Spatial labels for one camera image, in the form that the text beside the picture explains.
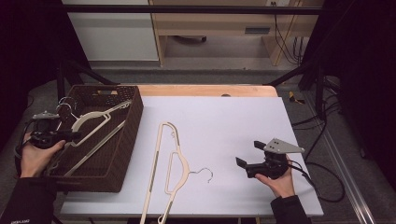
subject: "person's left hand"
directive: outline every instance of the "person's left hand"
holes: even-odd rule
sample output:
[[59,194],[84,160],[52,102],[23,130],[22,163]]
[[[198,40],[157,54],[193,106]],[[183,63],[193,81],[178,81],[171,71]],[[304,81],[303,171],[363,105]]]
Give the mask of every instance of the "person's left hand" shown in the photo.
[[40,176],[44,168],[50,162],[52,156],[59,151],[65,143],[66,141],[62,140],[53,147],[41,149],[27,142],[22,149],[21,178]]

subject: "hand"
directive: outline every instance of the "hand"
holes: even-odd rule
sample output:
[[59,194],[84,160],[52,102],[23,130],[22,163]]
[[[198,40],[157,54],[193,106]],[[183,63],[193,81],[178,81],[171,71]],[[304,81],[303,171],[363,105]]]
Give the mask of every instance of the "hand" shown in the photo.
[[291,176],[291,168],[285,172],[278,179],[270,179],[265,175],[256,174],[255,177],[260,180],[264,185],[270,187],[272,192],[276,197],[287,198],[295,195],[294,186],[293,186],[293,178]]
[[27,142],[22,149],[21,178],[40,176],[53,154],[59,151],[65,143],[66,141],[62,140],[53,147],[41,149]]

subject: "hanger hook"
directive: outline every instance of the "hanger hook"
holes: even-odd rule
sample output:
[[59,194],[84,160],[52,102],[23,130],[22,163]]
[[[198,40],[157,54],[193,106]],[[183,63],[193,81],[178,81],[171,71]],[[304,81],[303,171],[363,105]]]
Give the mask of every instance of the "hanger hook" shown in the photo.
[[190,171],[190,174],[199,174],[203,170],[208,170],[210,172],[210,178],[207,180],[207,183],[209,183],[210,180],[212,180],[212,178],[213,178],[213,172],[209,168],[204,167],[200,171]]
[[67,106],[69,107],[69,109],[70,109],[70,114],[71,114],[75,119],[78,119],[78,118],[73,114],[73,109],[72,109],[72,106],[71,106],[70,104],[67,104],[67,103],[60,103],[60,104],[58,104],[58,105],[56,106],[56,110],[58,111],[59,107],[61,107],[62,105],[67,105]]
[[70,97],[70,96],[65,96],[65,97],[62,97],[60,100],[59,100],[59,102],[58,102],[58,105],[61,105],[61,104],[64,104],[64,100],[65,99],[72,99],[73,101],[74,101],[74,110],[76,110],[76,108],[77,108],[77,102],[76,102],[76,100],[73,98],[73,97]]
[[160,217],[158,217],[158,223],[161,223],[162,221],[163,221],[163,214],[161,214],[161,216]]

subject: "white plastic hanger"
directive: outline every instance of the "white plastic hanger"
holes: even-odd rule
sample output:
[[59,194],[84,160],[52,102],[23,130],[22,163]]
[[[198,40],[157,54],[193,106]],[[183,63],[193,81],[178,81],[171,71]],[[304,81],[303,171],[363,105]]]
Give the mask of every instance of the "white plastic hanger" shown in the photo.
[[74,165],[64,176],[72,175],[87,159],[89,159],[99,148],[101,148],[110,138],[114,136],[125,124],[125,121],[121,122],[111,133],[104,137],[95,147],[93,147],[87,155],[85,155],[76,165]]
[[106,111],[92,111],[87,114],[81,115],[79,118],[77,118],[77,120],[75,121],[75,123],[72,126],[73,132],[78,131],[78,129],[81,127],[81,125],[88,119],[96,119],[96,118],[104,117],[105,120],[103,120],[102,123],[100,123],[96,128],[94,128],[90,133],[88,133],[78,143],[71,142],[70,145],[72,147],[78,147],[81,144],[83,144],[88,138],[90,138],[94,133],[96,133],[96,131],[98,131],[100,128],[102,128],[106,123],[108,123],[111,120],[111,115],[110,115],[111,112],[118,110],[118,109],[126,108],[131,104],[131,102],[132,102],[131,100],[128,100],[128,101],[125,101],[119,105],[112,107],[112,108],[109,108]]
[[[149,180],[149,184],[148,184],[148,191],[146,194],[146,200],[145,200],[145,204],[143,207],[143,212],[142,212],[142,217],[140,218],[140,224],[144,224],[145,220],[146,220],[146,215],[149,209],[149,199],[151,196],[151,191],[153,188],[153,183],[154,183],[154,176],[155,176],[155,171],[157,168],[157,161],[159,158],[159,154],[160,154],[160,146],[161,146],[161,139],[162,139],[162,135],[163,135],[163,126],[169,126],[173,132],[172,135],[175,137],[175,142],[176,142],[176,147],[177,149],[175,151],[172,151],[169,157],[169,163],[168,163],[168,171],[167,171],[167,175],[166,175],[166,184],[165,184],[165,193],[170,195],[168,204],[166,205],[165,211],[164,213],[158,218],[158,223],[159,224],[164,224],[166,222],[166,218],[168,217],[168,214],[171,210],[171,206],[173,204],[173,201],[176,197],[177,191],[179,189],[181,189],[181,187],[183,187],[183,185],[187,182],[187,179],[189,177],[189,174],[198,174],[203,170],[208,170],[212,176],[210,177],[210,179],[207,181],[209,182],[212,177],[213,177],[213,173],[207,169],[207,168],[203,168],[198,172],[191,172],[190,171],[190,167],[189,167],[189,163],[187,162],[186,158],[183,156],[183,154],[181,153],[181,148],[180,148],[180,142],[179,142],[179,138],[178,138],[178,132],[177,132],[177,128],[174,124],[172,124],[171,122],[162,122],[160,124],[160,127],[158,129],[158,135],[157,135],[157,144],[155,147],[155,153],[154,153],[154,160],[151,166],[151,175],[150,175],[150,180]],[[169,176],[171,173],[171,167],[172,167],[172,159],[173,159],[173,155],[177,154],[178,157],[180,158],[182,167],[183,167],[183,174],[180,178],[180,180],[178,181],[178,183],[176,184],[175,188],[173,189],[173,191],[170,191],[168,189],[169,187]]]

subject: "hanger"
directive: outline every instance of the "hanger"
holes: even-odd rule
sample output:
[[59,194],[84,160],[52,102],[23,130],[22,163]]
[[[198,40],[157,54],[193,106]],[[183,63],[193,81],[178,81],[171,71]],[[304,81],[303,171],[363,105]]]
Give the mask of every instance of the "hanger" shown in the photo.
[[108,123],[108,122],[111,120],[111,115],[110,115],[111,112],[113,112],[113,111],[115,111],[115,110],[118,110],[118,109],[126,108],[126,107],[128,107],[128,106],[132,103],[132,100],[127,100],[127,101],[124,101],[124,102],[120,103],[119,105],[116,105],[116,106],[113,106],[113,107],[109,108],[109,109],[106,110],[106,111],[92,111],[92,112],[89,112],[89,113],[87,113],[87,114],[81,115],[80,117],[77,117],[77,116],[75,116],[75,115],[73,114],[72,106],[69,105],[69,104],[67,104],[67,103],[64,103],[64,99],[66,99],[66,98],[71,98],[71,97],[64,97],[64,98],[62,98],[62,99],[59,101],[59,104],[58,104],[57,108],[58,108],[59,106],[61,106],[61,105],[67,105],[67,106],[69,107],[69,109],[70,109],[70,114],[76,119],[76,121],[74,122],[74,124],[72,125],[72,128],[71,128],[73,132],[77,132],[78,129],[81,127],[81,125],[82,125],[85,121],[87,121],[87,120],[89,120],[89,119],[95,119],[95,118],[104,117],[105,120],[102,121],[101,124],[99,124],[96,128],[94,128],[89,134],[87,134],[87,135],[86,135],[83,139],[81,139],[78,143],[75,143],[75,142],[73,142],[73,141],[70,142],[70,143],[66,143],[66,144],[64,145],[64,149],[61,150],[61,151],[59,151],[58,153],[56,153],[56,154],[52,157],[51,161],[50,161],[49,164],[47,165],[47,168],[46,168],[46,171],[45,171],[45,175],[50,175],[50,173],[52,172],[52,170],[54,170],[54,169],[56,169],[56,168],[58,167],[58,164],[59,164],[59,161],[60,161],[62,155],[66,152],[66,150],[67,150],[70,146],[72,146],[72,147],[78,147],[78,146],[80,146],[80,145],[81,145],[82,143],[84,143],[88,138],[90,138],[94,133],[96,133],[96,131],[98,131],[98,130],[99,130],[100,128],[102,128],[106,123]]
[[[157,161],[159,158],[159,152],[160,152],[160,145],[161,145],[161,138],[163,135],[163,126],[168,126],[170,127],[173,132],[172,135],[175,137],[175,143],[176,143],[176,147],[177,149],[175,151],[172,151],[169,157],[169,163],[168,163],[168,171],[167,171],[167,175],[166,175],[166,183],[165,183],[165,193],[170,195],[168,204],[166,205],[165,211],[164,213],[158,218],[158,223],[159,224],[164,224],[166,222],[167,216],[171,210],[173,201],[176,197],[177,191],[179,189],[181,189],[181,187],[183,187],[183,185],[187,182],[187,179],[189,177],[189,174],[199,174],[201,171],[203,170],[208,170],[211,173],[211,177],[210,179],[207,181],[209,183],[209,181],[212,179],[213,177],[213,172],[210,171],[208,168],[203,168],[198,172],[191,172],[190,171],[190,167],[189,167],[189,163],[187,162],[186,158],[183,156],[183,154],[181,153],[181,148],[180,148],[180,142],[179,142],[179,138],[178,138],[178,132],[177,132],[177,128],[174,124],[172,124],[171,122],[162,122],[160,124],[160,128],[158,129],[158,134],[157,134],[157,144],[155,147],[155,153],[154,153],[154,160],[152,163],[152,167],[151,167],[151,175],[150,175],[150,180],[149,180],[149,184],[148,184],[148,191],[146,194],[146,200],[145,200],[145,204],[143,207],[143,212],[142,212],[142,217],[140,218],[140,224],[144,224],[145,220],[146,220],[146,215],[147,215],[147,211],[149,209],[149,199],[151,196],[151,191],[152,191],[152,187],[153,187],[153,182],[154,182],[154,176],[155,176],[155,171],[157,168]],[[172,159],[173,159],[173,155],[177,154],[178,157],[180,158],[182,167],[183,167],[183,174],[180,178],[180,180],[178,181],[178,183],[176,184],[175,188],[173,191],[169,190],[169,176],[171,173],[171,167],[172,167]]]
[[74,165],[64,176],[72,175],[87,159],[89,159],[99,148],[101,148],[110,138],[114,136],[125,124],[125,121],[121,122],[111,133],[106,135],[95,147],[93,147],[87,155],[85,155],[76,165]]
[[92,111],[87,114],[81,115],[79,118],[77,118],[77,120],[74,122],[74,124],[72,126],[73,132],[78,131],[78,129],[81,127],[81,125],[89,119],[96,119],[96,118],[104,117],[105,120],[102,121],[102,123],[100,123],[96,128],[94,128],[90,133],[88,133],[84,138],[82,138],[78,143],[71,142],[70,145],[72,147],[78,147],[81,144],[83,144],[88,138],[90,138],[94,133],[96,133],[100,128],[102,128],[106,123],[108,123],[111,120],[111,115],[110,115],[111,112],[118,110],[118,109],[126,108],[131,103],[132,103],[131,100],[127,100],[119,105],[109,108],[106,111]]

